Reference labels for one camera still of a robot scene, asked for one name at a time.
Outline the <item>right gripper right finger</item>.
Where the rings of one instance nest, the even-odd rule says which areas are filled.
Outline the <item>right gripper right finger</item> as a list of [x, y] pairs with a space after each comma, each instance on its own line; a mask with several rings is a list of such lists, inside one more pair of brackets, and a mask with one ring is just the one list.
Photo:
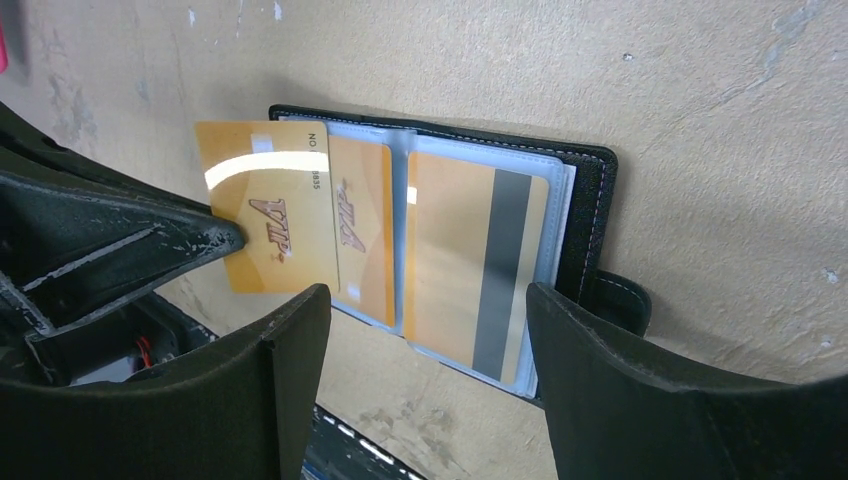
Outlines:
[[526, 292], [561, 479], [843, 479], [847, 380], [786, 384], [705, 365]]

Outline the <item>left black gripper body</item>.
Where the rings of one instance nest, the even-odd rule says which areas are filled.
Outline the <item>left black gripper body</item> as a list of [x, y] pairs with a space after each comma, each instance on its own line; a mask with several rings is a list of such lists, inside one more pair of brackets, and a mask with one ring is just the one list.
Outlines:
[[66, 387], [114, 361], [148, 369], [214, 340], [157, 290], [217, 260], [198, 202], [56, 144], [1, 110], [1, 374]]

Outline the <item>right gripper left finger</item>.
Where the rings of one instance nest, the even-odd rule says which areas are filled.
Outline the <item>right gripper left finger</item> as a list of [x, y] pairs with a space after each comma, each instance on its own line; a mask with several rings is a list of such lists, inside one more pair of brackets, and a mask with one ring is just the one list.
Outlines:
[[315, 284], [120, 382], [1, 384], [5, 479], [296, 479], [331, 322]]

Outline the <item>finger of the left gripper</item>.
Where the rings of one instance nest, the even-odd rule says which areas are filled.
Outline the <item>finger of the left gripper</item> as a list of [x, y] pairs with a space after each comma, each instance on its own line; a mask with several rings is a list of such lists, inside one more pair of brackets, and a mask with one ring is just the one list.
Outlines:
[[1, 171], [1, 318], [79, 328], [245, 245], [203, 210], [43, 168]]

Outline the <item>gold credit card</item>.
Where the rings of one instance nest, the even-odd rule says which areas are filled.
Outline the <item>gold credit card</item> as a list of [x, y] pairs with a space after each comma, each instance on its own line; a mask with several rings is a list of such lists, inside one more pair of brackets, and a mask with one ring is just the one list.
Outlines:
[[546, 179], [430, 153], [409, 156], [404, 337], [515, 382]]
[[335, 299], [366, 321], [396, 326], [392, 159], [388, 146], [329, 137], [340, 289]]

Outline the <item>black card holder wallet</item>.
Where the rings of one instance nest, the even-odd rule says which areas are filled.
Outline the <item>black card holder wallet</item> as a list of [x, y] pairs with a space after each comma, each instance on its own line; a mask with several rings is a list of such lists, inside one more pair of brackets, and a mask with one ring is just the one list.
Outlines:
[[650, 295], [638, 283], [599, 268], [618, 171], [618, 158], [612, 150], [416, 119], [375, 117], [285, 104], [270, 106], [268, 116], [271, 120], [305, 117], [349, 125], [413, 130], [437, 138], [547, 154], [574, 166], [575, 183], [562, 234], [555, 290], [593, 315], [640, 338], [645, 336], [652, 314]]

